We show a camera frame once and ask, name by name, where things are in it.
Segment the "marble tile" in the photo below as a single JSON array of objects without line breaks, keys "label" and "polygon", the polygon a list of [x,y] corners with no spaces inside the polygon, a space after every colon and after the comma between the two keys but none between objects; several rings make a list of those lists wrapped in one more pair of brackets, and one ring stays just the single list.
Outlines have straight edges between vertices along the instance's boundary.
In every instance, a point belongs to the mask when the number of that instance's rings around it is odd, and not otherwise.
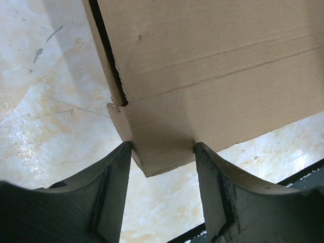
[{"label": "marble tile", "polygon": [[[1,0],[0,179],[48,187],[120,138],[79,0]],[[324,112],[219,152],[278,182],[324,157]],[[195,163],[145,178],[132,162],[120,242],[167,242],[202,223]]]}]

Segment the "cardboard box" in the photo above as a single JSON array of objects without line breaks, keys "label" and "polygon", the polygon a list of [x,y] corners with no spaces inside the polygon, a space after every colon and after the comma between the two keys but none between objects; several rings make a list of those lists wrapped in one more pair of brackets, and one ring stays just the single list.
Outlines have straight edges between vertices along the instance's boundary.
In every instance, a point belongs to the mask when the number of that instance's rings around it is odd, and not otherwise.
[{"label": "cardboard box", "polygon": [[84,0],[113,102],[144,174],[324,110],[321,0]]}]

